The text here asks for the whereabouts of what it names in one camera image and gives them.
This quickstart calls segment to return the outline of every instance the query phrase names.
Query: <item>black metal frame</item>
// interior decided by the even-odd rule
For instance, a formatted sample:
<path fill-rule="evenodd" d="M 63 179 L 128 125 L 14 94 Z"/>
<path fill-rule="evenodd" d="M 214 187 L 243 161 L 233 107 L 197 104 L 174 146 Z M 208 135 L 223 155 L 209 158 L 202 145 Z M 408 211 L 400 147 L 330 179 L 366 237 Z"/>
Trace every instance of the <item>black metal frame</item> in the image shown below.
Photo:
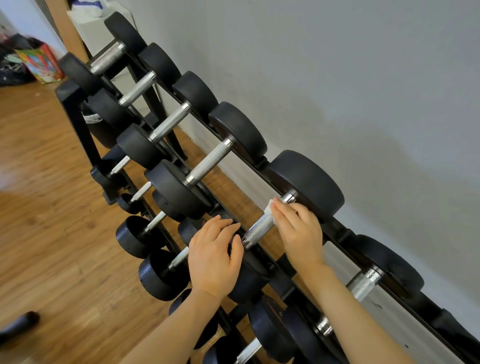
<path fill-rule="evenodd" d="M 129 66 L 129 70 L 136 81 L 138 81 L 138 79 L 146 73 L 146 71 L 143 70 L 140 65 L 136 63 L 132 63 L 132 65 Z M 167 90 L 166 92 L 168 92 L 172 97 L 174 97 L 174 99 L 180 102 L 180 100 L 178 100 L 178 98 L 175 97 L 175 95 L 173 95 L 171 92 Z M 85 149 L 87 157 L 90 160 L 92 166 L 98 166 L 108 159 L 112 160 L 114 163 L 119 162 L 125 156 L 125 154 L 119 148 L 114 147 L 105 156 L 101 157 L 98 149 L 95 146 L 92 136 L 88 130 L 87 125 L 84 122 L 83 116 L 79 109 L 80 102 L 85 100 L 87 97 L 86 94 L 81 91 L 80 88 L 71 80 L 67 80 L 62 85 L 60 85 L 57 88 L 56 93 L 65 109 L 65 112 L 67 113 L 67 116 L 69 117 L 72 127 L 74 128 L 82 146 Z M 166 114 L 153 88 L 151 88 L 147 92 L 145 99 L 147 100 L 147 104 L 150 107 L 152 113 L 145 117 L 146 122 L 144 123 L 144 127 L 146 129 L 151 129 L 154 127 L 154 125 L 157 125 L 158 122 L 163 121 Z M 211 133 L 213 133 L 219 140 L 221 140 L 220 136 L 207 123 L 205 123 L 198 117 L 197 119 L 208 130 L 210 130 Z M 167 138 L 167 140 L 170 142 L 172 147 L 170 147 L 164 141 L 161 141 L 160 143 L 172 156 L 173 163 L 183 169 L 186 173 L 188 173 L 189 169 L 184 163 L 184 160 L 186 158 L 180 145 L 178 144 L 176 137 L 175 139 L 173 139 L 171 135 L 169 135 L 169 138 Z M 275 191 L 279 192 L 263 173 L 263 170 L 269 164 L 269 161 L 266 158 L 263 158 L 263 160 L 257 165 L 252 165 L 238 154 L 237 156 L 245 164 L 247 164 L 257 175 L 259 175 L 264 181 L 266 181 L 270 185 L 270 187 L 272 187 Z M 126 189 L 131 194 L 137 192 L 136 186 L 132 183 L 127 173 L 123 171 L 122 174 L 125 176 L 128 182 Z M 205 194 L 208 196 L 208 198 L 212 201 L 214 205 L 213 210 L 210 212 L 211 215 L 220 214 L 223 218 L 232 218 L 234 221 L 237 221 L 235 217 L 202 183 L 199 184 L 199 187 L 205 192 Z M 104 197 L 109 204 L 113 204 L 116 200 L 116 197 L 118 197 L 118 192 L 104 191 Z M 143 202 L 145 210 L 142 212 L 142 215 L 147 216 L 149 219 L 152 219 L 154 217 L 154 213 L 151 207 L 145 201 Z M 170 251 L 175 251 L 178 253 L 180 251 L 180 248 L 172 239 L 167 230 L 163 227 L 162 224 L 159 224 L 158 227 L 163 231 L 165 237 L 167 238 L 168 249 Z M 325 240 L 331 241 L 350 260 L 352 260 L 360 268 L 363 268 L 363 266 L 354 257 L 352 257 L 342 246 L 342 242 L 345 240 L 345 238 L 353 234 L 352 230 L 346 228 L 335 218 L 333 218 L 328 223 L 323 224 L 322 229 L 324 231 Z M 240 235 L 242 235 L 245 231 L 246 229 L 241 227 L 239 231 Z M 304 312 L 307 312 L 309 314 L 309 317 L 311 317 L 313 321 L 318 320 L 321 316 L 321 312 L 293 282 L 292 277 L 295 275 L 296 272 L 290 265 L 287 257 L 283 255 L 280 259 L 274 260 L 268 254 L 268 252 L 264 250 L 259 244 L 255 245 L 251 249 L 251 251 L 270 270 L 271 279 L 269 281 L 269 284 L 278 294 L 278 296 L 287 305 L 294 304 L 301 307 Z M 423 293 L 420 293 L 416 297 L 406 300 L 396 296 L 389 289 L 389 287 L 385 286 L 384 284 L 381 283 L 380 286 L 400 305 L 402 305 L 402 307 L 404 307 L 411 315 L 413 315 L 419 322 L 421 322 L 437 339 L 439 339 L 445 346 L 447 346 L 463 362 L 472 364 L 480 363 L 480 359 L 476 358 L 474 354 L 474 350 L 478 350 L 478 348 L 480 347 L 480 343 L 465 329 L 463 329 L 463 327 L 461 327 L 458 323 L 456 328 L 454 329 L 449 328 L 450 330 L 445 330 L 439 328 L 436 322 L 438 322 L 438 317 L 441 316 L 444 311 L 440 307 L 438 307 L 433 301 L 431 301 L 427 296 L 425 296 Z M 239 304 L 228 315 L 222 308 L 220 308 L 218 311 L 218 316 L 221 319 L 221 327 L 223 328 L 223 330 L 226 333 L 232 333 L 238 335 L 239 338 L 242 338 L 242 336 L 236 329 L 236 324 L 243 317 L 245 317 L 251 305 L 251 302 Z M 468 345 L 464 344 L 464 338 L 468 340 Z"/>

